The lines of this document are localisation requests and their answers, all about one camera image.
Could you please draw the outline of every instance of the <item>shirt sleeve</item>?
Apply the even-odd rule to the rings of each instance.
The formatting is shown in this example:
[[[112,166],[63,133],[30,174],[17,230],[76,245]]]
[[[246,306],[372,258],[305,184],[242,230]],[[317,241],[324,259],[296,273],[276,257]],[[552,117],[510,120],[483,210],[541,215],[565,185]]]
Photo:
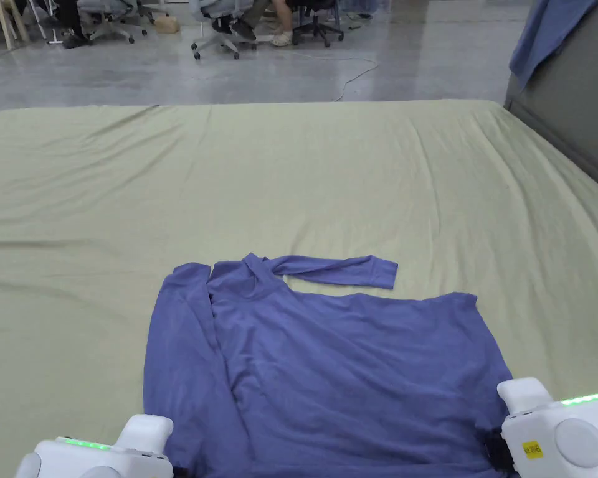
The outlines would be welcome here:
[[[374,256],[343,260],[284,256],[264,259],[275,275],[292,275],[320,284],[340,286],[369,286],[392,289],[399,265]]]

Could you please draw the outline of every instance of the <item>light green bed sheet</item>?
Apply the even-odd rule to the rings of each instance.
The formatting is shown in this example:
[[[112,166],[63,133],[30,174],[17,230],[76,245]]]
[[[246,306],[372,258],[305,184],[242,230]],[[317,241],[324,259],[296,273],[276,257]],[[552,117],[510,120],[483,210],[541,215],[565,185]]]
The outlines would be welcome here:
[[[474,293],[515,376],[598,391],[598,185],[494,103],[4,111],[0,477],[113,442],[163,278],[250,251],[396,261],[368,293]]]

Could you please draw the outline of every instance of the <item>blue long-sleeve shirt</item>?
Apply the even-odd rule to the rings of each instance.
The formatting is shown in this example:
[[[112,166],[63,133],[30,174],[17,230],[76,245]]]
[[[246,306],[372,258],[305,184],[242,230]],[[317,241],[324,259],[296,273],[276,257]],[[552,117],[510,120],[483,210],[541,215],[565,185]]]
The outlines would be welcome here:
[[[278,275],[391,289],[397,264],[249,255],[177,267],[159,293],[144,407],[199,477],[497,477],[482,432],[511,378],[476,309],[292,291]]]

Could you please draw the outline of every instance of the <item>person's leg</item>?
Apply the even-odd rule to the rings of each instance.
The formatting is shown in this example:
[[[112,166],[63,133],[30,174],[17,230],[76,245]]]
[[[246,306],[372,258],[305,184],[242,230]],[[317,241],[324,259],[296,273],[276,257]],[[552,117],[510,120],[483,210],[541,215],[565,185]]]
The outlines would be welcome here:
[[[262,19],[263,12],[266,11],[268,5],[270,5],[270,0],[255,0],[252,3],[252,8],[246,11],[240,20],[254,29]]]
[[[269,4],[270,0],[254,0],[252,7],[248,9],[248,11],[245,11],[244,15],[233,23],[233,31],[251,42],[256,41],[257,37],[253,30],[259,23],[263,12],[266,11]]]
[[[275,35],[271,43],[276,47],[285,47],[293,41],[293,12],[285,0],[272,0],[272,4],[277,11],[282,31]]]
[[[62,42],[66,49],[74,49],[88,45],[88,39],[82,32],[78,0],[54,0],[58,5],[58,19],[62,25],[71,30],[71,35]]]

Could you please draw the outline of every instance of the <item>office chair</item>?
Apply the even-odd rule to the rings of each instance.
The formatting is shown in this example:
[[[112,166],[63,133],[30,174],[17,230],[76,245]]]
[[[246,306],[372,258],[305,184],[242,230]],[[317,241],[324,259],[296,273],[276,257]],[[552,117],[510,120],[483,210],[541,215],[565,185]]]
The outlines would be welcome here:
[[[193,43],[192,50],[195,52],[195,59],[199,60],[199,52],[209,48],[212,45],[221,45],[228,47],[233,51],[236,60],[239,59],[239,50],[235,43],[250,43],[251,48],[255,50],[257,44],[247,42],[245,39],[235,38],[230,31],[231,20],[241,17],[244,12],[252,7],[253,0],[190,0],[192,16],[198,22],[208,22],[212,20],[213,28],[217,31],[211,38],[201,44]]]
[[[339,15],[338,0],[294,0],[293,5],[299,8],[300,23],[297,28],[293,29],[293,45],[299,45],[299,38],[306,33],[312,33],[313,36],[321,36],[323,38],[323,45],[330,48],[330,42],[326,33],[338,33],[338,41],[342,42],[344,32],[341,30],[341,17]],[[303,25],[303,15],[309,16],[310,11],[313,12],[313,23]],[[318,11],[334,10],[335,27],[319,23]]]
[[[121,28],[120,24],[138,14],[137,0],[78,0],[78,9],[87,14],[98,14],[102,18],[102,23],[88,35],[90,40],[103,35],[118,34],[126,38],[130,44],[135,43],[133,35]],[[148,34],[144,29],[141,33],[144,36]]]

